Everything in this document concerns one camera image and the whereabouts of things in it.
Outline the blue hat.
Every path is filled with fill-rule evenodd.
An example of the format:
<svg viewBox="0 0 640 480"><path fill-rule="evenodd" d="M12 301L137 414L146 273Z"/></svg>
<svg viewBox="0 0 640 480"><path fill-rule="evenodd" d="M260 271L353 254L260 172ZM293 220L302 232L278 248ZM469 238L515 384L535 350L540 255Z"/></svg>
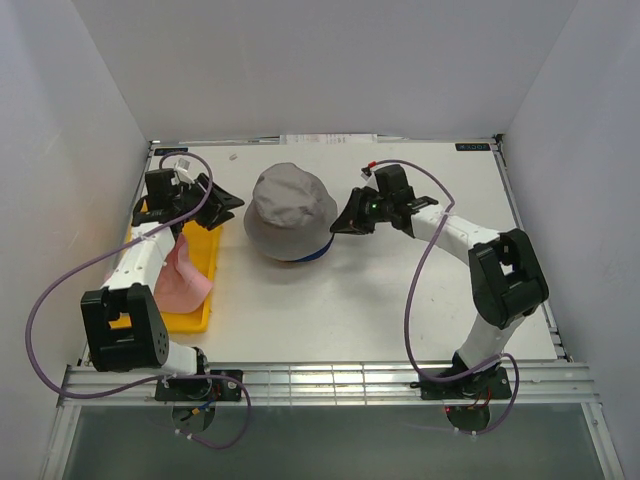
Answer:
<svg viewBox="0 0 640 480"><path fill-rule="evenodd" d="M319 250L317 250L314 253L311 253L309 255L306 255L302 258L299 259L295 259L295 260L288 260L288 263L306 263L306 262L312 262L315 261L321 257L323 257L331 248L333 242L334 242L334 238L335 236L332 235L329 239L329 241L327 242L326 245L324 245L322 248L320 248Z"/></svg>

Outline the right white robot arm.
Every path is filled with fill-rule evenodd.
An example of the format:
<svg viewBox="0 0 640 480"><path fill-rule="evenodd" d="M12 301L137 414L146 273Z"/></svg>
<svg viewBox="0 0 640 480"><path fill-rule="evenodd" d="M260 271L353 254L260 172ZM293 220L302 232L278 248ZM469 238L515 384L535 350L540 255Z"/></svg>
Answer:
<svg viewBox="0 0 640 480"><path fill-rule="evenodd" d="M464 397L474 397L488 384L486 370L497 366L504 348L524 320L549 297L549 287L529 236L514 228L500 232L466 220L453 211L455 200L441 205L417 196L410 186L405 160L382 160L363 168L363 187L351 191L330 230L334 234L369 235L381 223L412 239L426 242L430 255L440 248L469 269L476 318L452 358L437 375L418 375L436 384L452 383Z"/></svg>

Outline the grey hat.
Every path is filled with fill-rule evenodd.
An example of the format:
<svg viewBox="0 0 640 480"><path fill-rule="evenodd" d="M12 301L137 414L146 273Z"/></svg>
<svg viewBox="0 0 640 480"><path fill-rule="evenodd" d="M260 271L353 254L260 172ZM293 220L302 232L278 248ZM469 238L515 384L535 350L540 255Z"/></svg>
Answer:
<svg viewBox="0 0 640 480"><path fill-rule="evenodd" d="M286 162L274 164L259 175L243 224L259 253L295 260L327 244L337 216L337 203L324 183Z"/></svg>

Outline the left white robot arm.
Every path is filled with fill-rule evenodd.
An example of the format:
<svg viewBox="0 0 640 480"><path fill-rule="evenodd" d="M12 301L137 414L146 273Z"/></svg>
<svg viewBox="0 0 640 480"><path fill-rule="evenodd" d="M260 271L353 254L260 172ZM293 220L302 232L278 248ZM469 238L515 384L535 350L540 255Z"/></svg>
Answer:
<svg viewBox="0 0 640 480"><path fill-rule="evenodd" d="M134 245L103 286L81 299L90 359L99 372L155 369L178 375L178 388L201 399L212 387L205 355L170 340L153 290L186 223L211 231L231 220L244 201L206 174L191 178L182 167L146 173L145 186L132 215Z"/></svg>

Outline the pink hat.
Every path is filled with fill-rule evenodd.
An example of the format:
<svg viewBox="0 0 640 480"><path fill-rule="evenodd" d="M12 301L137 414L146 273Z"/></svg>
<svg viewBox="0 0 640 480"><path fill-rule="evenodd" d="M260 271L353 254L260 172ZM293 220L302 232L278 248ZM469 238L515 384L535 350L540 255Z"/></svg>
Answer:
<svg viewBox="0 0 640 480"><path fill-rule="evenodd" d="M126 290L134 284L147 286L161 312L188 314L197 310L212 288L189 257L189 245L180 234L171 249L169 231L146 238L127 249L103 287Z"/></svg>

